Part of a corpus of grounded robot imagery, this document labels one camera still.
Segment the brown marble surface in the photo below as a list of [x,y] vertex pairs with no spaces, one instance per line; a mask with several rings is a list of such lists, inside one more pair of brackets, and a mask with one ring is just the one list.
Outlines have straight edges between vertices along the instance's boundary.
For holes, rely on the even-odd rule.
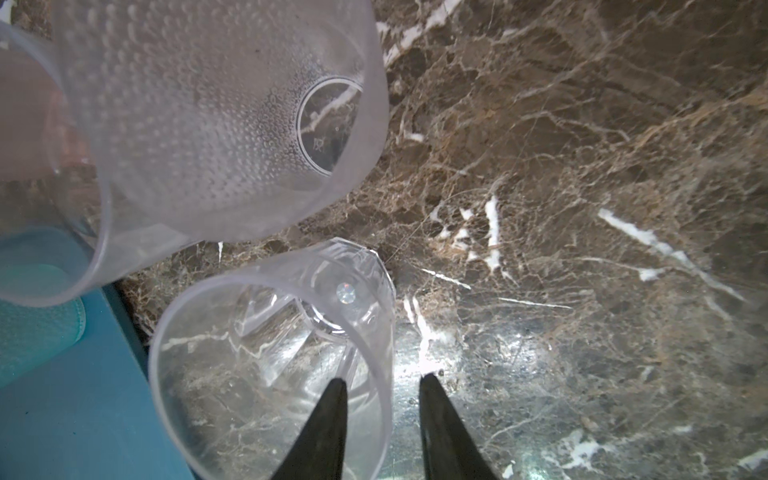
[[423,475],[414,365],[499,478],[768,478],[768,5],[374,3],[376,169],[122,280],[144,338],[192,283],[345,237],[398,289],[382,478]]

